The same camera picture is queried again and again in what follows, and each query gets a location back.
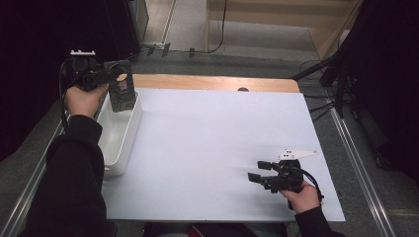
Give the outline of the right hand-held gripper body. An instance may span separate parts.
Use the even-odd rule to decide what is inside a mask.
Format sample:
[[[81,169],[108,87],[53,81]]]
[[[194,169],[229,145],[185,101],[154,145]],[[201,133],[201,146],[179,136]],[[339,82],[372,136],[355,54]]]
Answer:
[[[272,169],[278,172],[268,182],[268,189],[274,194],[278,191],[292,191],[299,193],[303,177],[307,177],[315,187],[315,178],[300,166],[299,159],[316,155],[317,152],[285,149],[279,156],[278,163],[272,163]]]

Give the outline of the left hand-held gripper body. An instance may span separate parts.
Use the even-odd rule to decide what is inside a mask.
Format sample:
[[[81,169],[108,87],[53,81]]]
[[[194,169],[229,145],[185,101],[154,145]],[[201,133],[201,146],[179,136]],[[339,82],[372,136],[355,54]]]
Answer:
[[[94,50],[70,51],[69,76],[71,86],[77,86],[87,92],[111,80],[111,74],[97,61]]]

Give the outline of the patterned phone case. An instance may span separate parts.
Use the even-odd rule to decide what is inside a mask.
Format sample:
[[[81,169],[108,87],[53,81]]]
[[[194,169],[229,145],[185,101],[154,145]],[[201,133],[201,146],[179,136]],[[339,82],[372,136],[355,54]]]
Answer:
[[[117,81],[109,82],[109,95],[114,113],[132,110],[136,95],[133,84],[130,62],[127,60],[110,61],[104,63],[107,72],[117,69],[120,76]]]

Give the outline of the white plastic bin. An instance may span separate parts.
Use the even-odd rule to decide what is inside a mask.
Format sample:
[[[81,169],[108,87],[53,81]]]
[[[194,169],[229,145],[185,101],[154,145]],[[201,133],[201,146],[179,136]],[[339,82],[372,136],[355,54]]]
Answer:
[[[142,116],[141,101],[138,93],[135,95],[133,109],[117,113],[112,110],[110,96],[107,96],[98,115],[98,123],[103,128],[99,146],[104,155],[106,176],[119,176],[126,170]]]

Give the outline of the person's right hand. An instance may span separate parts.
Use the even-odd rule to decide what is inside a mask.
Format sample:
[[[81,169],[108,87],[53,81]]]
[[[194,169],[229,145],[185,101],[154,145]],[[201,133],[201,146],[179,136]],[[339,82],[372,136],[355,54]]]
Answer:
[[[281,191],[281,194],[291,203],[296,214],[320,207],[317,189],[306,181],[302,182],[299,193]]]

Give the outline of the person's left hand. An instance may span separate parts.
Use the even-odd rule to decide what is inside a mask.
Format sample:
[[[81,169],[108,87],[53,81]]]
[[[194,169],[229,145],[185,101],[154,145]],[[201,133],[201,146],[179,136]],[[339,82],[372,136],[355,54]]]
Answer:
[[[97,110],[99,110],[103,96],[108,91],[108,87],[108,84],[103,84],[89,92],[76,86],[69,88],[64,101],[70,114],[93,119]]]

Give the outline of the black cabinet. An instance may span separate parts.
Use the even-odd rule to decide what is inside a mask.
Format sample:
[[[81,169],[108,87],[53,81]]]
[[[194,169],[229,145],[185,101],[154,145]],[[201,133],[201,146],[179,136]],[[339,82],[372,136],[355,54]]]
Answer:
[[[104,0],[111,35],[111,59],[127,59],[140,52],[129,0]]]

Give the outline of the person's lap dark clothing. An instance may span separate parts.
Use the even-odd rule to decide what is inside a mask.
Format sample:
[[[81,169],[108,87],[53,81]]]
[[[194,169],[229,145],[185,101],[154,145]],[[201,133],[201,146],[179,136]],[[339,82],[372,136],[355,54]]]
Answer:
[[[156,223],[144,225],[143,237],[189,237],[195,225],[209,237],[288,237],[285,224],[274,223]]]

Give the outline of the dark curtain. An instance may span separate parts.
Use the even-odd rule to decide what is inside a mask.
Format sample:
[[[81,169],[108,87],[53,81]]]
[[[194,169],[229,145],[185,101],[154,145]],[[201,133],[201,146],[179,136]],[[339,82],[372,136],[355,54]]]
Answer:
[[[419,183],[419,0],[365,0],[349,38],[364,127],[380,157]]]
[[[103,0],[0,0],[0,162],[58,99],[69,51],[101,25]]]

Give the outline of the white table board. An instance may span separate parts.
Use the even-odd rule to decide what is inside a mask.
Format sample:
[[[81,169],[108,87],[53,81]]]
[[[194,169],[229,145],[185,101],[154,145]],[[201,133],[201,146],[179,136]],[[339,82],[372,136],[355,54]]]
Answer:
[[[103,185],[109,218],[289,222],[287,200],[247,175],[260,161],[303,151],[301,167],[325,196],[326,218],[343,220],[302,94],[142,89],[139,99],[126,171]]]

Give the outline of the red cloth piece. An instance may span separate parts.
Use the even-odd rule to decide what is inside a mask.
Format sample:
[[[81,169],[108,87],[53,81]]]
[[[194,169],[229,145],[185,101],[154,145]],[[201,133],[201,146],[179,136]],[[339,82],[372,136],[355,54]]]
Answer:
[[[189,231],[189,237],[210,237],[210,236],[205,230],[193,225]]]

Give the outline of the wooden table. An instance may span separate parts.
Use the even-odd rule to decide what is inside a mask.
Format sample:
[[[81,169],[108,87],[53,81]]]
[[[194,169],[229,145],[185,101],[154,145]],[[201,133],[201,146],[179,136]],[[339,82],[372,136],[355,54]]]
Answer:
[[[136,88],[299,93],[292,79],[264,79],[228,76],[133,74]]]

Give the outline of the black metal stand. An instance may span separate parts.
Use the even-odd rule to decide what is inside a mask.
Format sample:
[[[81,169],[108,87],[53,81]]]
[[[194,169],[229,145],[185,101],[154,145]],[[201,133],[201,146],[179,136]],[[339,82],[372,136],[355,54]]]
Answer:
[[[348,81],[348,66],[338,55],[333,54],[326,59],[316,60],[315,64],[304,70],[300,70],[292,76],[292,79],[299,81],[317,71],[322,72],[322,76],[319,79],[322,87],[331,87],[334,82],[337,82],[335,94],[329,96],[329,99],[332,100],[332,107],[335,109],[339,118],[342,119],[344,117],[344,95]]]

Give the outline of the metal floor rail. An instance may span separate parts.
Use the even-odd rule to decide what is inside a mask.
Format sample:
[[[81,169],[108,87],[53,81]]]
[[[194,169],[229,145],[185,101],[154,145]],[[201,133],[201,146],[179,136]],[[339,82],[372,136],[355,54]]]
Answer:
[[[0,237],[17,237],[25,225],[33,197],[45,170],[45,157],[46,151],[43,152],[24,190],[19,195],[3,230],[0,232]]]
[[[366,198],[369,210],[376,223],[380,237],[397,237],[384,205],[376,191],[372,179],[363,163],[362,157],[352,138],[352,135],[343,118],[340,118],[335,109],[331,116],[345,146],[349,160],[360,184],[361,190]]]

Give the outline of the light wooden frame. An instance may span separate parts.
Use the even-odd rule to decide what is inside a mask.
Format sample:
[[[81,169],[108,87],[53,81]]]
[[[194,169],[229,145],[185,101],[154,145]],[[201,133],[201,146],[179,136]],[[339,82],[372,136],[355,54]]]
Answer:
[[[320,59],[333,54],[338,40],[356,20],[364,0],[206,0],[206,50],[210,21],[280,25],[309,29]]]

